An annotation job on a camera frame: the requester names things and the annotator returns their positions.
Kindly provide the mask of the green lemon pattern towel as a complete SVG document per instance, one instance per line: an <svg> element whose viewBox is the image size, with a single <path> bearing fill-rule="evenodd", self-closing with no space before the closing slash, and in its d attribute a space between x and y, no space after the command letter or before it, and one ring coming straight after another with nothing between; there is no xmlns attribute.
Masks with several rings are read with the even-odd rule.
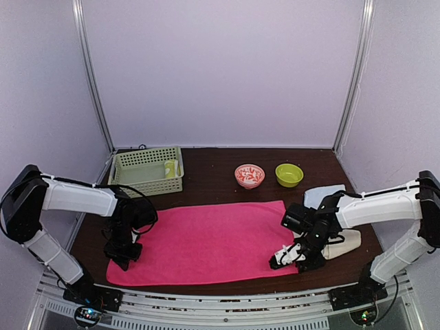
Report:
<svg viewBox="0 0 440 330"><path fill-rule="evenodd" d="M173 179L180 176L179 161L169 159L164 162L164 174L166 179Z"/></svg>

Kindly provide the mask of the pink towel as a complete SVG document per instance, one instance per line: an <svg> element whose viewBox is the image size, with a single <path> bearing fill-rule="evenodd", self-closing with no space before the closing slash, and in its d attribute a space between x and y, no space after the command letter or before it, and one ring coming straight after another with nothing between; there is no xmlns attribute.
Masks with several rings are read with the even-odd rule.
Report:
<svg viewBox="0 0 440 330"><path fill-rule="evenodd" d="M282 201L227 203L162 210L141 236L139 259L124 271L113 261L107 281L126 287L210 285L297 274L273 270L269 260L293 242L281 227Z"/></svg>

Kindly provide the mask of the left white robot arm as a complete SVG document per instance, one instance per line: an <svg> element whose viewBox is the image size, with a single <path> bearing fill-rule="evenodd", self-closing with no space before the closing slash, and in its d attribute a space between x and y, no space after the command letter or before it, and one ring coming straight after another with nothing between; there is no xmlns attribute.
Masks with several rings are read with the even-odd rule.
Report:
<svg viewBox="0 0 440 330"><path fill-rule="evenodd" d="M41 223L45 210L87 213L109 220L104 254L122 270L139 259L139 238L157 223L157 211L143 193L132 199L129 186L95 185L42 173L27 165L1 198L1 230L9 240L33 253L84 305L99 298L89 272Z"/></svg>

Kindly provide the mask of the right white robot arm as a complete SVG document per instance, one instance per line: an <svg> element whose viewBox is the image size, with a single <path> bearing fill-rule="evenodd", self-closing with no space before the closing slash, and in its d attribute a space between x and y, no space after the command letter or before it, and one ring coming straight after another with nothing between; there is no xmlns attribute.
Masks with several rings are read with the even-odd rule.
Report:
<svg viewBox="0 0 440 330"><path fill-rule="evenodd" d="M352 296L367 303L396 273L422 254L439 248L439 181L429 171L416 180L386 190L349 193L338 190L323 197L317 207L291 204L281 225L297 234L294 242L270 259L275 270L294 264L299 272L325 265L323 250L342 243L342 231L369 223L411 220L412 227L396 243L367 266Z"/></svg>

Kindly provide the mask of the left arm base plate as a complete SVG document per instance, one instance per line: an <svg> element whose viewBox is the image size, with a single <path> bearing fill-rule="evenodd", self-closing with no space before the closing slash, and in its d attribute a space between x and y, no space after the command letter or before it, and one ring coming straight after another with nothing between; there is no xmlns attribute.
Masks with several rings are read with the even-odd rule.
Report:
<svg viewBox="0 0 440 330"><path fill-rule="evenodd" d="M109 312L118 312L123 292L93 285L90 290L74 291L72 286L64 289L63 299L78 306L74 321L79 327L89 329L96 326Z"/></svg>

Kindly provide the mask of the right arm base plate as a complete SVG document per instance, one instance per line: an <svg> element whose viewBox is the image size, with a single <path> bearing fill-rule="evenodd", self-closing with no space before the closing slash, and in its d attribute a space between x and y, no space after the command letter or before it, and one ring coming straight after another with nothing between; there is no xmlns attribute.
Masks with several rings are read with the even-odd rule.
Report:
<svg viewBox="0 0 440 330"><path fill-rule="evenodd" d="M338 287L329 291L332 309L347 309L351 320L359 326L372 325L379 318L377 302L388 297L384 287L369 289L359 284Z"/></svg>

